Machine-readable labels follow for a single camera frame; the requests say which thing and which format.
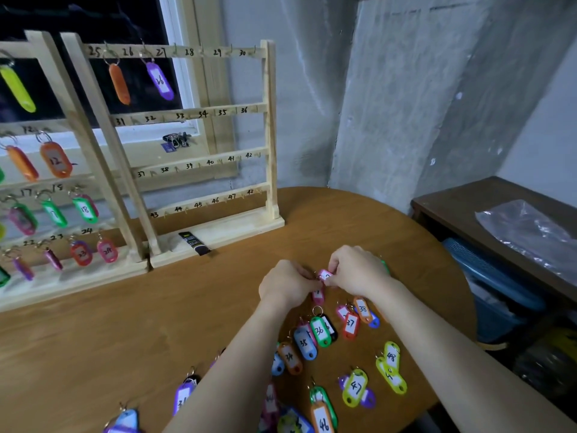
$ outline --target wooden post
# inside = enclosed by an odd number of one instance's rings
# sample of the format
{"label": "wooden post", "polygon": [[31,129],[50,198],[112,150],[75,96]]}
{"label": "wooden post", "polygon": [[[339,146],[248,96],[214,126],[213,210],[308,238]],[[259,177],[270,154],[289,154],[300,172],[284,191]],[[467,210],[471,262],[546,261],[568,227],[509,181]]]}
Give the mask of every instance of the wooden post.
{"label": "wooden post", "polygon": [[262,40],[264,49],[263,59],[263,101],[267,104],[264,113],[264,139],[267,153],[267,211],[271,219],[280,217],[279,205],[276,197],[276,56],[275,43]]}
{"label": "wooden post", "polygon": [[130,258],[136,262],[142,261],[144,259],[142,242],[130,224],[130,216],[122,196],[116,187],[105,157],[98,146],[98,141],[88,122],[88,117],[84,113],[80,99],[76,94],[52,36],[48,32],[31,30],[27,30],[25,33],[26,38],[33,47],[33,54],[38,59],[40,67],[44,71],[48,83],[62,108],[62,112],[66,116],[72,132],[74,132],[84,158],[86,158],[96,181],[100,185],[102,195],[116,219],[124,240],[126,240]]}
{"label": "wooden post", "polygon": [[118,132],[112,125],[110,112],[106,106],[105,98],[102,95],[94,71],[90,66],[90,60],[84,54],[83,43],[80,40],[80,36],[76,33],[70,32],[61,33],[60,36],[62,37],[62,41],[70,55],[70,60],[72,61],[72,64],[74,64],[78,78],[82,83],[84,92],[86,93],[90,106],[92,107],[92,111],[94,112],[96,120],[98,121],[106,139],[106,144],[108,144],[114,162],[118,167],[118,171],[120,172],[121,179],[126,186],[128,195],[130,196],[134,208],[136,208],[139,215],[142,228],[144,229],[144,233],[148,239],[148,246],[153,255],[161,254],[162,251],[158,244],[156,231],[148,217],[146,205],[134,181],[132,170],[130,169],[130,163],[126,157],[126,152],[122,147]]}

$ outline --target wooden base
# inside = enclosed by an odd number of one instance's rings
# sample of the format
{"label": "wooden base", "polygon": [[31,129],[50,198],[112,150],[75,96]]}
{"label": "wooden base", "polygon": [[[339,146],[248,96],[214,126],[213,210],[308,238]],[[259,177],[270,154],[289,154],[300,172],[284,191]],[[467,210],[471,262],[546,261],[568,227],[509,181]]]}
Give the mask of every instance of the wooden base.
{"label": "wooden base", "polygon": [[179,232],[192,232],[199,240],[211,249],[225,246],[235,241],[243,240],[263,232],[272,231],[285,225],[282,217],[271,219],[265,207],[256,208],[240,214],[213,220],[201,225],[191,226],[176,232],[161,235],[159,237],[160,248],[163,253],[150,257],[152,267],[161,267],[185,258],[198,255]]}
{"label": "wooden base", "polygon": [[61,272],[51,264],[34,266],[32,281],[24,279],[19,272],[12,274],[9,283],[0,287],[0,311],[28,306],[148,272],[148,262],[131,261],[126,246],[118,248],[118,260],[114,263],[107,264],[95,252],[92,262],[86,267],[80,267],[73,259],[62,260],[62,266]]}

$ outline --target plastic bag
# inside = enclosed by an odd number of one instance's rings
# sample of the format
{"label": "plastic bag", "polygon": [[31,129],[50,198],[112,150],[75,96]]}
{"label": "plastic bag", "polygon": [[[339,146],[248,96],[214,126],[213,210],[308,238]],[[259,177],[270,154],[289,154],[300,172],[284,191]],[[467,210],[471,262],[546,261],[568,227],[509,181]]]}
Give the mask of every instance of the plastic bag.
{"label": "plastic bag", "polygon": [[494,238],[577,286],[577,240],[524,200],[476,212]]}

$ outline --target forearm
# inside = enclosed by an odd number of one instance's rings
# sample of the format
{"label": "forearm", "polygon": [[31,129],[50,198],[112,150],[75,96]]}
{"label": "forearm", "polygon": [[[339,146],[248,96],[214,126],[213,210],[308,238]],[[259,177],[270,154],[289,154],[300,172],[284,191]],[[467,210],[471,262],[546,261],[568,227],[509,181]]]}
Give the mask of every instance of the forearm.
{"label": "forearm", "polygon": [[553,404],[400,282],[375,283],[367,297],[391,323],[459,430],[575,431]]}
{"label": "forearm", "polygon": [[286,312],[262,301],[164,433],[253,433]]}

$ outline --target hand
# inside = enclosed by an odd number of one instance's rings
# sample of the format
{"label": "hand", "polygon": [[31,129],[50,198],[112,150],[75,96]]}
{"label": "hand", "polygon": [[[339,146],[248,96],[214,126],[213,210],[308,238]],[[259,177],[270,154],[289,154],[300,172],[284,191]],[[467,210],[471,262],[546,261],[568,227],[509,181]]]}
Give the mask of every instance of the hand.
{"label": "hand", "polygon": [[301,305],[307,294],[321,286],[322,283],[299,263],[281,260],[263,278],[258,294],[262,302],[279,306],[286,313]]}
{"label": "hand", "polygon": [[368,296],[372,286],[391,279],[381,260],[360,246],[338,248],[328,263],[333,273],[324,280],[327,286],[339,286],[350,294]]}

